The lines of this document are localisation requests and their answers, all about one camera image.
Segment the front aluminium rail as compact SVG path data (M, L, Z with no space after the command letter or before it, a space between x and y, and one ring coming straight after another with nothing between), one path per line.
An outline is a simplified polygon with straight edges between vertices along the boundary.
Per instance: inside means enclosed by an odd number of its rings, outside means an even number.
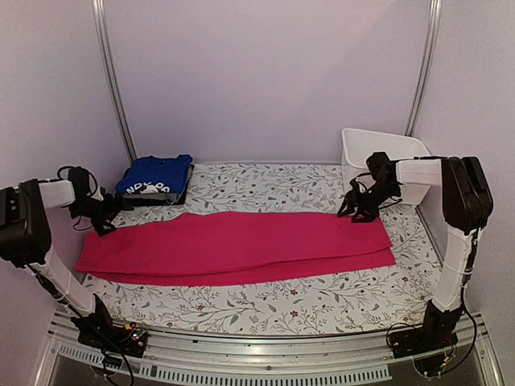
M142 357L110 367L78 342L69 317L56 312L43 341L37 385L503 385L479 315L461 319L441 376L422 375L436 352L397 358L393 331L338 335L236 336L150 328Z

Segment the white plastic laundry bin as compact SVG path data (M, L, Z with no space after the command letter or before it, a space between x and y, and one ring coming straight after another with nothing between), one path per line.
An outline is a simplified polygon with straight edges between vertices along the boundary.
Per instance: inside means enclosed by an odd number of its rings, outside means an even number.
M366 160L375 152L385 152L390 160L412 159L430 156L429 150L417 138L365 129L345 128L341 130L343 143L342 165L344 191L352 189L351 180L367 173ZM435 175L418 176L401 185L401 196L388 198L381 207L401 200L400 204L418 206L431 186L441 186L442 179Z

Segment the aluminium frame post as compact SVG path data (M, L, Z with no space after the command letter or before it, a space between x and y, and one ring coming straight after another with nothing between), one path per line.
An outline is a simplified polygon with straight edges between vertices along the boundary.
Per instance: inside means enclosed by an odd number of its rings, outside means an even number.
M105 2L102 0L92 0L91 5L93 11L93 21L97 33L97 41L101 54L101 62L104 68L107 87L113 105L113 111L121 133L122 145L124 146L129 162L133 162L137 158L137 152L134 140L130 132L126 111L122 101L121 89L117 79L117 73L109 41Z
M435 57L435 50L439 35L439 24L442 13L442 0L430 0L429 14L426 26L426 37L422 50L422 62L418 72L418 80L414 90L414 98L410 107L404 135L413 137L420 113L426 88L430 79L432 63Z

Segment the left aluminium frame post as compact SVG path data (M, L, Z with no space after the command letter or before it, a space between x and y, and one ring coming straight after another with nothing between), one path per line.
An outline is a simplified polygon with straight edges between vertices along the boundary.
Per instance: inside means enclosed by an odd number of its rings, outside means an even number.
M122 101L121 89L117 79L117 73L109 41L105 2L102 0L92 0L91 5L93 11L93 21L97 33L97 41L101 54L101 62L104 68L107 87L113 105L113 111L121 133L122 145L124 146L129 162L133 162L137 158L137 152L134 140L130 132L126 111Z

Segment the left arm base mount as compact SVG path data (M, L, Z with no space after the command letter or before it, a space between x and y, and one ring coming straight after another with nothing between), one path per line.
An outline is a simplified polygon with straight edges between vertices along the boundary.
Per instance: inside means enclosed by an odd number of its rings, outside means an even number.
M142 358L147 345L147 330L133 322L125 326L102 325L87 318L71 318L79 330L78 342L101 350Z

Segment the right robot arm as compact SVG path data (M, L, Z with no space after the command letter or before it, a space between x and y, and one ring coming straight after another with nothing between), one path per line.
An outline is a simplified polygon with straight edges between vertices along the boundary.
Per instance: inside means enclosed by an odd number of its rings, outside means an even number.
M475 156L392 160L384 152L375 152L366 165L373 185L364 187L352 179L351 189L337 212L339 217L350 216L354 223L369 223L378 218L386 200L401 197L403 185L441 189L447 224L446 253L439 282L416 334L419 347L432 351L454 330L465 310L465 285L472 275L477 246L493 210L488 181Z

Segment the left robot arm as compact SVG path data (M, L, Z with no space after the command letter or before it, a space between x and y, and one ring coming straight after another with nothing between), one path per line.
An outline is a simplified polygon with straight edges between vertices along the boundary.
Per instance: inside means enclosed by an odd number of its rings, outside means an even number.
M51 297L66 306L77 328L103 349L119 343L119 331L100 298L81 286L58 257L47 210L68 207L73 215L90 219L98 236L116 228L111 220L127 210L122 197L104 190L87 192L84 185L67 179L30 179L17 187L1 189L1 258L31 272Z

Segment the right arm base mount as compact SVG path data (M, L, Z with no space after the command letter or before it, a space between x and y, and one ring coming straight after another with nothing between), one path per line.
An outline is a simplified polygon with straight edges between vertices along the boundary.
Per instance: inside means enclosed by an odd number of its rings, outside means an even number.
M421 326L394 323L385 336L395 359L411 358L414 369L425 378L440 377L455 358L457 334L446 331L430 337Z

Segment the blue t-shirt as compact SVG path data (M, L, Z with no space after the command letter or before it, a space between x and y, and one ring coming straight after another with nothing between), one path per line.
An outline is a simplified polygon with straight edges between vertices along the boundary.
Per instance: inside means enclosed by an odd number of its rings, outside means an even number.
M138 158L117 183L118 194L179 194L186 188L193 158L181 154L176 158Z

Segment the right aluminium frame post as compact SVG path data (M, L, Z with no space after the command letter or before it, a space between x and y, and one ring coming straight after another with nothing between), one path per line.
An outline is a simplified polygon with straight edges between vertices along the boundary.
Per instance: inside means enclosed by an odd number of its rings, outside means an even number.
M426 37L422 50L422 62L418 72L418 80L414 90L414 98L410 107L404 135L413 137L420 113L426 88L430 79L432 63L435 57L435 50L439 35L439 24L442 13L442 0L430 0L429 14L426 26Z

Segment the pink garment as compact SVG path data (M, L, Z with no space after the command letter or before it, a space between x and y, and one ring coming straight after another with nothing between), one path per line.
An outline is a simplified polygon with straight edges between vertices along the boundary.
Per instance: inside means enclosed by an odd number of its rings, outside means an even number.
M106 281L223 286L283 281L391 266L380 220L332 214L185 213L174 220L90 232L75 269Z

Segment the folded black garment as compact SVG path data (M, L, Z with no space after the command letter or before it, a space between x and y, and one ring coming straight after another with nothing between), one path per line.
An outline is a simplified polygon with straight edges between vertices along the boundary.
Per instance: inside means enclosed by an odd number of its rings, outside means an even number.
M188 185L195 166L190 165L186 185L180 193L169 192L162 183L135 183L121 196L134 207L180 206L185 203Z

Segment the grey shirt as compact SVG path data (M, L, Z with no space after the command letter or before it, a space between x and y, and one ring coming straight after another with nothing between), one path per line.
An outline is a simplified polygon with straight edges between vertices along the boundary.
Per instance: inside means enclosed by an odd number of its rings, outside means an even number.
M143 205L155 206L155 205L173 205L173 204L181 204L184 202L186 197L186 192L179 193L147 193L147 194L131 194L126 195L127 199L136 200L138 202L142 202Z

